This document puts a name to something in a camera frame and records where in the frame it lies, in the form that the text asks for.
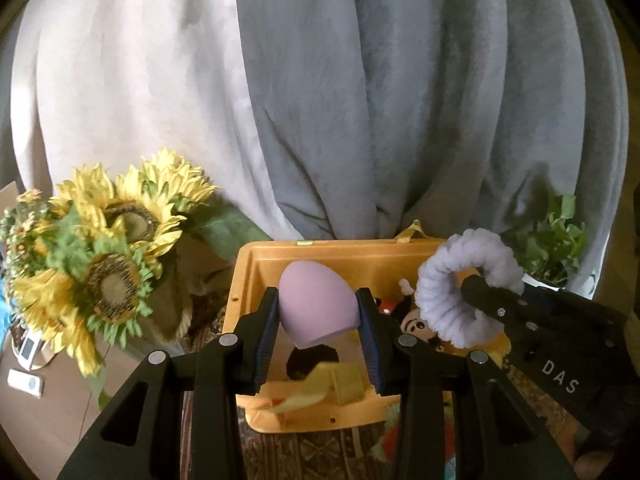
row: silver screw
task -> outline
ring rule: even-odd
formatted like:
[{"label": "silver screw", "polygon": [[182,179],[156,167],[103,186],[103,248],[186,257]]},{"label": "silver screw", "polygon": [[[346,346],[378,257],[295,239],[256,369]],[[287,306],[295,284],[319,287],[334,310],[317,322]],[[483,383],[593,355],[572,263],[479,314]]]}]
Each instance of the silver screw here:
[{"label": "silver screw", "polygon": [[238,336],[233,333],[223,334],[218,338],[222,346],[233,346],[238,342]]},{"label": "silver screw", "polygon": [[479,365],[483,365],[489,360],[489,356],[483,350],[473,350],[471,352],[471,360]]},{"label": "silver screw", "polygon": [[149,362],[153,365],[159,365],[166,359],[166,354],[162,350],[156,350],[149,354]]},{"label": "silver screw", "polygon": [[402,334],[398,338],[398,342],[400,343],[401,346],[411,347],[411,346],[415,346],[418,340],[415,338],[415,336],[411,334]]}]

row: flower bouquet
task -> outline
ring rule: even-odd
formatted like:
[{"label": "flower bouquet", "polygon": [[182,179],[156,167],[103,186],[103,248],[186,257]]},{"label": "flower bouquet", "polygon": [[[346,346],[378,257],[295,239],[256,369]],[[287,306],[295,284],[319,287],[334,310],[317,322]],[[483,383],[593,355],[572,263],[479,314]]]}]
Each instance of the flower bouquet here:
[{"label": "flower bouquet", "polygon": [[30,190],[0,221],[6,243],[5,293],[54,351],[66,350],[84,376],[98,376],[101,335],[126,348],[140,338],[150,296],[175,267],[185,232],[211,240],[230,259],[266,239],[237,208],[212,194],[202,168],[166,148],[110,180],[100,164],[74,170],[49,200]]}]

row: green plant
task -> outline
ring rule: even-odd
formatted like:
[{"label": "green plant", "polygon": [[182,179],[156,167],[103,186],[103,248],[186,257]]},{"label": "green plant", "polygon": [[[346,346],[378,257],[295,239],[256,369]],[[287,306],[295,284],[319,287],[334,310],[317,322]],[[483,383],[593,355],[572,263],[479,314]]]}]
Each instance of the green plant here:
[{"label": "green plant", "polygon": [[546,217],[532,226],[505,232],[502,240],[529,276],[547,285],[565,286],[580,268],[587,243],[584,223],[573,222],[574,215],[574,195],[549,192]]}]

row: pink makeup sponge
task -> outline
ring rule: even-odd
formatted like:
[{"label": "pink makeup sponge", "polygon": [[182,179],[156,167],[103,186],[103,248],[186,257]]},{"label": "pink makeup sponge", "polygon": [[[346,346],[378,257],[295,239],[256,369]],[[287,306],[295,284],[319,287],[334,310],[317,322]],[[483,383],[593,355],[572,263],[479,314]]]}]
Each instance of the pink makeup sponge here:
[{"label": "pink makeup sponge", "polygon": [[355,293],[324,265],[290,263],[280,277],[278,289],[280,322],[300,349],[322,344],[360,325]]}]

